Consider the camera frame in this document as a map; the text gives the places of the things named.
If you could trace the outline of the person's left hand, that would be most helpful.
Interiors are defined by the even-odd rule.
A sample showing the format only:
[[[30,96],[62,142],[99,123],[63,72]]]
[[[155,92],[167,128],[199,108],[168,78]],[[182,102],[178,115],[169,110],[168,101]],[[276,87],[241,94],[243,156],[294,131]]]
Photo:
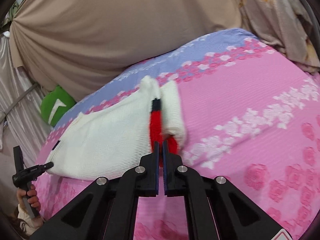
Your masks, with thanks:
[[[29,196],[29,199],[27,199],[28,203],[35,208],[37,211],[40,212],[41,210],[41,203],[39,201],[39,198],[37,196],[37,191],[36,191],[36,187],[31,184],[30,186],[30,190],[28,192],[26,192],[23,189],[17,189],[17,199],[18,199],[18,203],[20,205],[20,208],[24,211],[24,212],[28,212],[27,208],[25,207],[24,201],[23,201],[23,197],[25,196]]]

